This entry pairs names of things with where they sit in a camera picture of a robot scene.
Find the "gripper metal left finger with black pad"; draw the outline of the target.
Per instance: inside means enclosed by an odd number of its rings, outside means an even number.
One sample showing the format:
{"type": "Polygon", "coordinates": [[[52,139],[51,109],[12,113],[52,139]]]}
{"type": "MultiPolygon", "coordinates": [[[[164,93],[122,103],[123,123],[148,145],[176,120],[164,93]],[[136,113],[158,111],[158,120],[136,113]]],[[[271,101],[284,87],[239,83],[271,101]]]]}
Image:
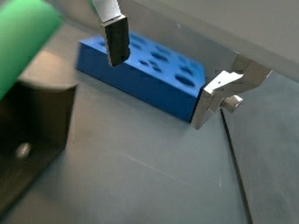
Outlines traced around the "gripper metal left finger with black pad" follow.
{"type": "Polygon", "coordinates": [[[107,47],[108,63],[119,66],[130,58],[128,19],[122,13],[118,0],[90,0],[98,13],[107,47]]]}

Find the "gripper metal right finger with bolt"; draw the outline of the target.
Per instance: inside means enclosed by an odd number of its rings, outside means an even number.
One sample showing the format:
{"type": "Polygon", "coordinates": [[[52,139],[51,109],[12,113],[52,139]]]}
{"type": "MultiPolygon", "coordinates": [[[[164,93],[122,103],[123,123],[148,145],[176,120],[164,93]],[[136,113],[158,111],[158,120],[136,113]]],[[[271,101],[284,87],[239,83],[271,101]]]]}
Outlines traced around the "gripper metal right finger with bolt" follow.
{"type": "Polygon", "coordinates": [[[231,69],[220,71],[200,91],[191,126],[198,130],[222,108],[232,113],[243,102],[239,94],[259,87],[271,72],[268,67],[238,55],[231,69]]]}

